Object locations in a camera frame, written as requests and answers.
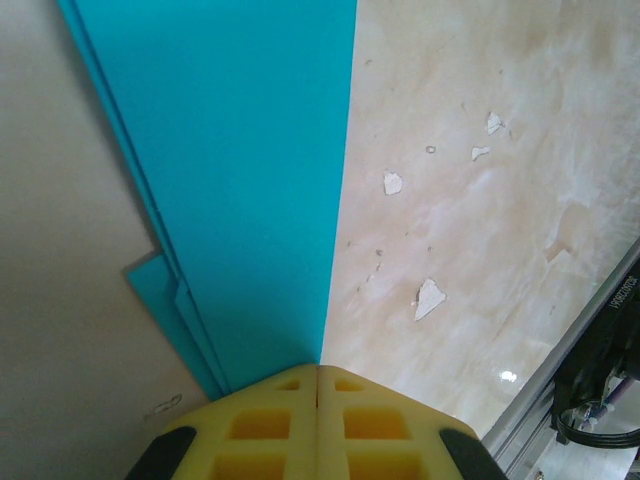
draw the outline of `black machine part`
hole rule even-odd
[[[557,440],[596,448],[640,446],[640,430],[603,435],[580,430],[584,412],[602,407],[613,377],[640,380],[640,261],[618,283],[558,368],[551,409]]]
[[[440,430],[440,439],[464,480],[507,480],[480,440],[452,428]]]
[[[195,428],[180,427],[156,437],[125,480],[171,480],[196,433]]]

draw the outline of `white paint chip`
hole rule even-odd
[[[471,149],[471,160],[475,162],[478,159],[478,157],[481,157],[482,155],[486,155],[490,151],[491,149],[489,147],[473,147]]]
[[[395,195],[402,191],[402,177],[397,173],[389,170],[384,172],[384,193],[386,195]]]
[[[434,308],[447,300],[447,295],[442,292],[435,280],[427,278],[418,291],[418,308],[415,321],[426,317]]]
[[[504,127],[502,119],[495,113],[489,112],[489,117],[487,118],[487,133],[493,135],[500,127]]]

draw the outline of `beige wall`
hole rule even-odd
[[[55,2],[0,1],[0,478],[122,478],[204,401],[122,275],[153,249],[123,172]]]

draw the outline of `square cutout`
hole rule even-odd
[[[289,438],[291,412],[283,408],[257,408],[239,413],[231,423],[227,438],[261,440]]]
[[[335,388],[337,392],[359,392],[362,390],[360,385],[345,380],[344,378],[338,378],[335,381]]]
[[[402,414],[387,407],[344,410],[344,438],[406,440],[411,438]]]
[[[278,390],[300,390],[300,380],[289,380],[288,382],[280,385]]]
[[[284,455],[221,454],[212,480],[282,480],[284,466]]]
[[[349,453],[349,480],[428,480],[417,453]]]

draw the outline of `debris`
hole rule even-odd
[[[384,172],[384,193],[386,195],[395,195],[402,191],[402,177],[397,173],[389,170]]]
[[[475,162],[478,159],[478,157],[481,157],[482,155],[486,155],[490,151],[491,149],[489,147],[473,147],[471,149],[471,160]]]
[[[502,119],[495,113],[489,112],[489,117],[487,118],[487,133],[493,135],[500,127],[504,127]]]
[[[155,407],[153,407],[153,410],[151,410],[149,413],[145,414],[142,417],[142,420],[144,420],[146,422],[147,420],[149,420],[149,418],[153,417],[154,415],[159,415],[161,413],[166,412],[167,410],[172,409],[173,407],[178,405],[181,401],[182,401],[182,394],[181,393],[179,393],[178,395],[174,395],[171,398],[171,400],[167,400],[166,402],[162,402],[162,403],[156,405]]]
[[[418,290],[418,308],[416,309],[415,321],[426,317],[434,308],[447,300],[447,295],[442,292],[435,280],[427,278],[420,290]]]

